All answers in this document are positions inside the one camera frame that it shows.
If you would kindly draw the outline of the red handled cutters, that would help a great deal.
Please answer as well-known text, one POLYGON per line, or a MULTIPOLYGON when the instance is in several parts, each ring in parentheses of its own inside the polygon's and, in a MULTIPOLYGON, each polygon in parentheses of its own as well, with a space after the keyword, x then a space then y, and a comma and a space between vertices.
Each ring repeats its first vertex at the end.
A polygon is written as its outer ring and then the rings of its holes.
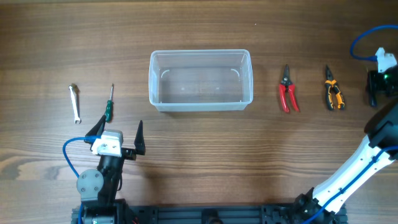
POLYGON ((295 97, 295 85, 290 79, 290 70, 288 64, 286 64, 284 67, 283 76, 279 84, 279 96, 283 111, 285 113, 290 113, 290 109, 287 104, 286 94, 290 96, 290 100, 292 106, 294 107, 294 110, 300 111, 295 97))

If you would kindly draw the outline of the clear plastic container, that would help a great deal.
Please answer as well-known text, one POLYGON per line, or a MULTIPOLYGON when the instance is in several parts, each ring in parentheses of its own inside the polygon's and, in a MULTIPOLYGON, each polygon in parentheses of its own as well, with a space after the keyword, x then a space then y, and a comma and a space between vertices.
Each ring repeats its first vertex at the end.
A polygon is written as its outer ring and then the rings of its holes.
POLYGON ((239 111, 253 98, 246 49, 156 50, 150 56, 149 101, 160 112, 239 111))

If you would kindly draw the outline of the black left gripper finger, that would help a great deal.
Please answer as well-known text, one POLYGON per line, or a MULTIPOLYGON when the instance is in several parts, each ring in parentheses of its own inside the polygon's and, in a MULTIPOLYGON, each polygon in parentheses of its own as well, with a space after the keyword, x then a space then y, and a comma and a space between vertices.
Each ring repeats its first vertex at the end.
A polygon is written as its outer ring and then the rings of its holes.
POLYGON ((144 142, 143 121, 140 120, 136 137, 134 140, 136 154, 144 156, 146 154, 146 145, 144 142))
POLYGON ((99 121, 86 133, 84 142, 93 144, 95 136, 101 136, 106 124, 106 116, 102 115, 99 121))

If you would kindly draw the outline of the orange black needle-nose pliers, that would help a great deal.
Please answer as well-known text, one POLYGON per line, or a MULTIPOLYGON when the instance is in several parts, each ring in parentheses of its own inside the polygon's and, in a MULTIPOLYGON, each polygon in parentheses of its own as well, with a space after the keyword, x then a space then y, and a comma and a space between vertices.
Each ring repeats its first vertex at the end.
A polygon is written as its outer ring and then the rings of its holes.
POLYGON ((338 82, 334 79, 333 74, 329 68, 329 66, 325 66, 325 99, 326 99, 326 106, 330 111, 335 109, 335 104, 333 103, 332 93, 335 94, 337 99, 337 108, 339 110, 345 109, 345 100, 344 96, 339 88, 338 82))

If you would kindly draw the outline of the small silver wrench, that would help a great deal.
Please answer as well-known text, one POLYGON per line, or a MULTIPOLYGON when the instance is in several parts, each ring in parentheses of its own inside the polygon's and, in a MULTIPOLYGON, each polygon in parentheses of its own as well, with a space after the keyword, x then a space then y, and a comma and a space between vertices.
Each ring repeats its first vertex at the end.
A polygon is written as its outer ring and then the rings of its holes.
POLYGON ((76 92, 76 85, 71 84, 69 85, 68 89, 70 90, 70 97, 72 101, 72 107, 73 107, 73 114, 74 114, 74 122, 75 124, 80 124, 81 123, 81 118, 79 115, 79 110, 78 110, 78 98, 77 98, 77 92, 76 92))

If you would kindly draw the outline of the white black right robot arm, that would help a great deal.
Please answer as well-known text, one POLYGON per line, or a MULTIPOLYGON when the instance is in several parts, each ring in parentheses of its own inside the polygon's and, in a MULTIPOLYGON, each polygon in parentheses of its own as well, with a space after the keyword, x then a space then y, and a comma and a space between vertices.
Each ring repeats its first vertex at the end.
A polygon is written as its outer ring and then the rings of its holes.
POLYGON ((377 171, 397 160, 397 100, 378 111, 364 132, 357 150, 331 177, 295 199, 292 223, 339 223, 344 202, 377 171))

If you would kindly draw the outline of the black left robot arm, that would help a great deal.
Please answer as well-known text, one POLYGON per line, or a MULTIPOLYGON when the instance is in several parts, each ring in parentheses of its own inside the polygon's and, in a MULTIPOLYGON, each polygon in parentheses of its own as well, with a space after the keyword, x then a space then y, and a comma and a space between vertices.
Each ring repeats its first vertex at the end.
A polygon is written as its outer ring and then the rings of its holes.
POLYGON ((124 161, 134 161, 136 156, 146 153, 143 122, 138 125, 134 148, 123 147, 123 133, 106 129, 106 117, 87 132, 84 142, 90 151, 99 156, 95 169, 82 172, 76 188, 80 193, 81 205, 71 215, 71 222, 79 223, 139 223, 138 216, 124 199, 117 199, 116 193, 123 183, 124 161))

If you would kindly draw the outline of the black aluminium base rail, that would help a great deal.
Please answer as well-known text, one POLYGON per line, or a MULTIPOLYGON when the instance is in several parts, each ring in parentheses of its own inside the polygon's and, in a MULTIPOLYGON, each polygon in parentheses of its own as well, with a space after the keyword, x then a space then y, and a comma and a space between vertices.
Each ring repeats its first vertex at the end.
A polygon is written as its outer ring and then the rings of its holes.
POLYGON ((215 218, 225 224, 282 224, 305 222, 305 218, 290 213, 291 207, 291 203, 282 203, 227 207, 131 206, 130 209, 137 217, 136 223, 143 224, 201 224, 213 222, 215 218))

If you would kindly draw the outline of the green handled screwdriver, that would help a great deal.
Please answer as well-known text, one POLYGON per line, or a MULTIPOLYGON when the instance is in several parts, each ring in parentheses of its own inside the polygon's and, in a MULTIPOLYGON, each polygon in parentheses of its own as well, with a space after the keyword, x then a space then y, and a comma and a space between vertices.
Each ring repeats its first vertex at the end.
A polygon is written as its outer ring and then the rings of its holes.
POLYGON ((106 110, 104 112, 107 123, 111 122, 113 118, 113 93, 114 93, 114 84, 111 85, 109 100, 107 101, 106 110))

